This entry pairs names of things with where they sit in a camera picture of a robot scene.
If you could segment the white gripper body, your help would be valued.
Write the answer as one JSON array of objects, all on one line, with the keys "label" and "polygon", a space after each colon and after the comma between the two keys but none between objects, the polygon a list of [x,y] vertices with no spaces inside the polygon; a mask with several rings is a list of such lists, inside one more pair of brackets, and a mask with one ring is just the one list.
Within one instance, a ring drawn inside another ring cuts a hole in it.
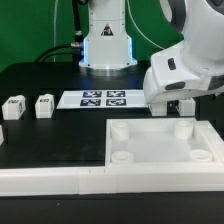
[{"label": "white gripper body", "polygon": [[151,57],[143,92],[147,104],[220,94],[224,92],[224,75],[194,73],[183,65],[179,49],[166,49]]}]

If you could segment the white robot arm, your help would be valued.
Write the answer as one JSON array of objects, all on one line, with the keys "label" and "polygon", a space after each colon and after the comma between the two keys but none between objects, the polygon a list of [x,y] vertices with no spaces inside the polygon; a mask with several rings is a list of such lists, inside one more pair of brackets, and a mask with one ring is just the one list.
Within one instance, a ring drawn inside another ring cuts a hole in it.
[{"label": "white robot arm", "polygon": [[149,104],[224,92],[224,0],[159,0],[183,40],[151,56]]}]

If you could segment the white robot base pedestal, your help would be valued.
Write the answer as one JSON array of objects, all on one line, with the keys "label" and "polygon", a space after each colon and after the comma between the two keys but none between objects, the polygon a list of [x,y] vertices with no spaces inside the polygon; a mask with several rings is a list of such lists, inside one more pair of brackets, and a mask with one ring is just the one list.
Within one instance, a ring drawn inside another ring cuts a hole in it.
[{"label": "white robot base pedestal", "polygon": [[126,32],[125,0],[89,0],[89,33],[83,41],[80,70],[116,76],[137,65],[132,39]]}]

